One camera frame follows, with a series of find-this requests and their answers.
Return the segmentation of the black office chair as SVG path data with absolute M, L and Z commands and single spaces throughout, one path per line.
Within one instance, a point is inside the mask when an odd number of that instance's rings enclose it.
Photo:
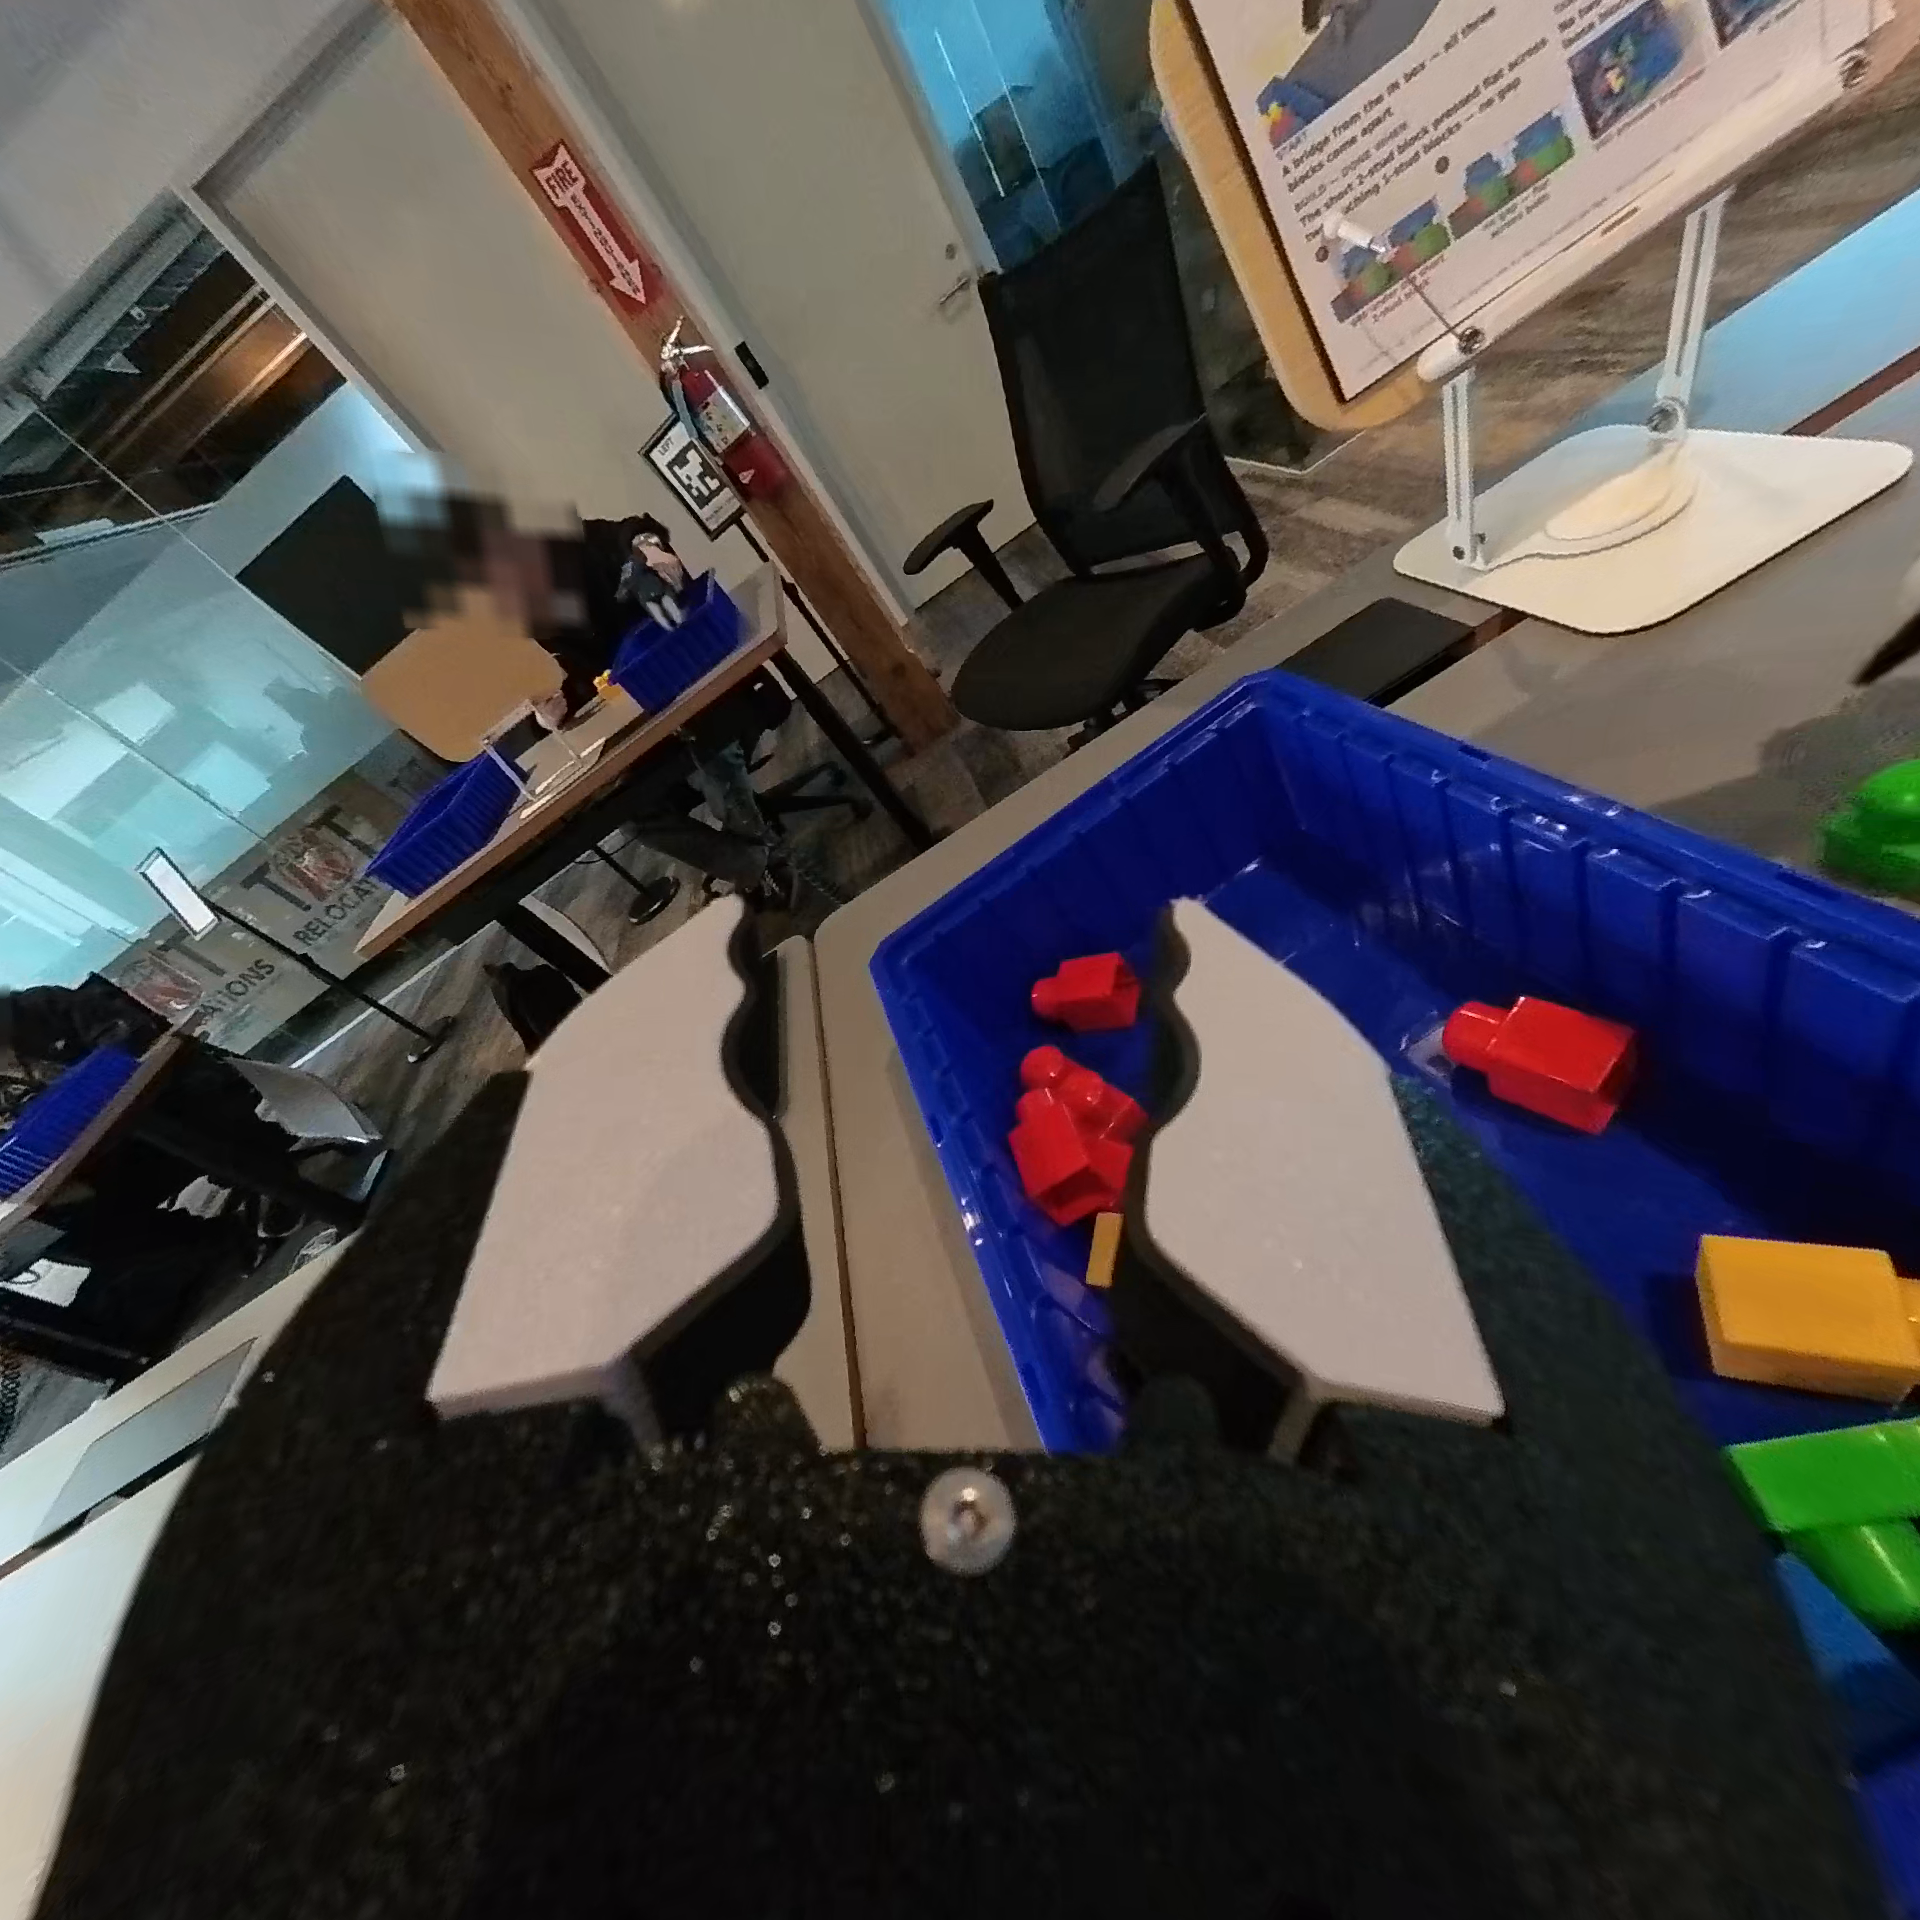
M 1268 539 L 1212 430 L 1155 160 L 977 293 L 1024 502 L 1067 572 L 1024 598 L 988 498 L 927 532 L 901 572 L 962 556 L 1003 604 L 952 678 L 965 718 L 1088 741 L 1170 686 L 1155 666 L 1182 636 L 1246 608 Z

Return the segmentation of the wooden post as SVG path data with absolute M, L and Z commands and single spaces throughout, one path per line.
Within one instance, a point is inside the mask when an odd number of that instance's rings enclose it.
M 570 79 L 561 56 L 537 42 L 532 11 L 522 3 L 389 3 L 389 11 L 447 82 L 520 196 L 558 236 L 641 371 L 656 375 L 659 348 L 683 321 L 694 342 L 718 345 L 731 375 L 747 378 L 731 345 L 728 305 L 715 296 L 673 208 L 659 205 L 614 135 L 603 129 L 586 82 Z M 611 287 L 603 253 L 537 181 L 537 168 L 552 160 L 556 150 L 586 168 L 589 196 L 611 212 L 617 236 L 637 242 L 646 300 Z M 753 399 L 753 411 L 785 468 L 776 492 L 747 502 L 755 533 L 813 604 L 907 753 L 930 748 L 958 724 L 958 710 L 906 638 L 898 592 L 882 583 L 788 423 L 767 411 L 764 399 Z

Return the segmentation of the red and white wall sign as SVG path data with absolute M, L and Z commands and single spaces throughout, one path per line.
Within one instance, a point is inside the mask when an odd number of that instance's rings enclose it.
M 597 274 L 611 300 L 646 309 L 659 289 L 656 265 L 649 259 L 622 208 L 603 194 L 592 168 L 583 165 L 564 141 L 556 141 L 532 165 L 532 178 L 586 251 L 592 274 Z

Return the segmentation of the black and white marker sign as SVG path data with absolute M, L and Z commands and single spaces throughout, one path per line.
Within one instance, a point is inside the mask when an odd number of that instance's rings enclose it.
M 659 421 L 641 444 L 641 459 L 679 498 L 683 514 L 700 521 L 709 539 L 718 539 L 743 518 L 743 496 L 734 489 L 718 453 L 700 438 L 697 427 L 679 418 Z

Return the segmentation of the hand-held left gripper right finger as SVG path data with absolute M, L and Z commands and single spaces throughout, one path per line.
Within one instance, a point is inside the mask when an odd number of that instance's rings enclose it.
M 1121 1353 L 1192 1378 L 1240 1450 L 1298 1456 L 1336 1405 L 1498 1426 L 1503 1383 L 1358 1028 L 1173 899 L 1146 974 L 1152 1093 L 1125 1177 Z

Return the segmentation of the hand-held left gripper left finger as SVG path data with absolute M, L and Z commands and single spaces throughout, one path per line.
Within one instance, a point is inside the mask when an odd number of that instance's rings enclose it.
M 428 1404 L 650 1446 L 762 1374 L 819 1420 L 819 986 L 728 899 L 535 1054 Z

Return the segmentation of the blue plastic bin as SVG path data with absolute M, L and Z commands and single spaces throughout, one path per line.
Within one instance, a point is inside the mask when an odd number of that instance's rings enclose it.
M 483 851 L 520 799 L 522 780 L 514 760 L 480 753 L 420 793 L 370 857 L 364 878 L 417 899 Z
M 4 1123 L 4 1201 L 38 1180 L 83 1134 L 83 1129 L 122 1093 L 137 1072 L 137 1056 L 101 1044 L 64 1069 Z
M 747 614 L 715 572 L 694 577 L 679 605 L 679 620 L 638 617 L 609 666 L 609 684 L 649 713 L 679 705 L 753 641 Z
M 1121 1353 L 1121 1266 L 1021 1189 L 1021 1059 L 1145 1108 L 1146 974 L 1203 899 L 1382 1056 L 1504 1393 L 1498 1426 L 1336 1405 L 1240 1450 Z M 1034 1019 L 1116 948 L 1139 1025 Z M 877 1005 L 1049 1459 L 958 1598 L 1062 1731 L 906 1777 L 967 1916 L 1913 1916 L 1916 1634 L 1788 1558 L 1724 1447 L 1897 1420 L 1715 1378 L 1703 1237 L 1916 1269 L 1916 935 L 1754 854 L 1280 671 L 1085 787 L 877 941 Z M 1460 1002 L 1625 1025 L 1579 1134 L 1439 1044 Z

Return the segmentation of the black table mat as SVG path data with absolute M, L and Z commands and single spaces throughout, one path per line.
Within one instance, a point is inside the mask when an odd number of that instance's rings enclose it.
M 1280 659 L 1280 671 L 1388 708 L 1470 656 L 1476 638 L 1476 620 L 1386 598 Z

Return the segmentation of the wooden office table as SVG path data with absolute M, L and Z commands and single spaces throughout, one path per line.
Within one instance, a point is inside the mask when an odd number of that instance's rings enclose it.
M 595 732 L 600 748 L 583 771 L 561 772 L 556 787 L 520 802 L 483 848 L 420 895 L 389 890 L 370 929 L 355 941 L 355 957 L 382 957 L 411 938 L 455 938 L 456 926 L 468 932 L 498 926 L 517 935 L 541 962 L 567 974 L 567 980 L 586 987 L 603 981 L 609 975 L 606 966 L 567 962 L 558 938 L 529 916 L 525 899 L 532 899 L 541 880 L 558 871 L 564 859 L 589 848 L 592 825 L 611 826 L 626 811 L 626 787 L 649 757 L 659 754 L 683 724 L 706 717 L 758 671 L 767 671 L 788 698 L 807 710 L 834 754 L 840 754 L 852 780 L 867 790 L 870 802 L 894 819 L 918 851 L 930 851 L 937 842 L 935 829 L 795 656 L 785 630 L 785 586 L 780 565 L 758 565 L 755 572 L 740 580 L 731 601 L 747 620 L 747 638 L 731 656 L 656 713 L 614 713 L 606 727 Z

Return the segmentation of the white door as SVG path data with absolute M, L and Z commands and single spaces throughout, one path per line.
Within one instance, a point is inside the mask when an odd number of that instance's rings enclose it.
M 859 3 L 570 3 L 791 423 L 889 548 L 1021 483 L 973 251 Z

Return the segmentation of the green two-stud mega block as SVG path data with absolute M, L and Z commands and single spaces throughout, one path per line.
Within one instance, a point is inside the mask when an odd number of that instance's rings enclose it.
M 1916 757 L 1864 780 L 1818 826 L 1825 874 L 1916 902 Z

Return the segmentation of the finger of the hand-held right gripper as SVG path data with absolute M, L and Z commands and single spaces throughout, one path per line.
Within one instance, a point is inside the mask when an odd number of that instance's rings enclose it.
M 1852 686 L 1872 686 L 1916 659 L 1916 608 L 1920 608 L 1920 565 L 1909 565 L 1894 593 L 1891 636 L 1861 663 Z

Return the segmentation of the red fire extinguisher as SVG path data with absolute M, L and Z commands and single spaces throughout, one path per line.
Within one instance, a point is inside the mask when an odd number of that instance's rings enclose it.
M 788 462 L 762 421 L 731 390 L 719 356 L 680 314 L 659 342 L 659 390 L 674 418 L 723 466 L 734 492 L 773 502 L 791 483 Z

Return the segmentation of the red one-stud mega block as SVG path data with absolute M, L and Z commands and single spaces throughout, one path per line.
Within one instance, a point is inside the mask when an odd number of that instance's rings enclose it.
M 1031 981 L 1031 1011 L 1073 1032 L 1113 1032 L 1139 1025 L 1140 975 L 1116 948 L 1079 951 Z

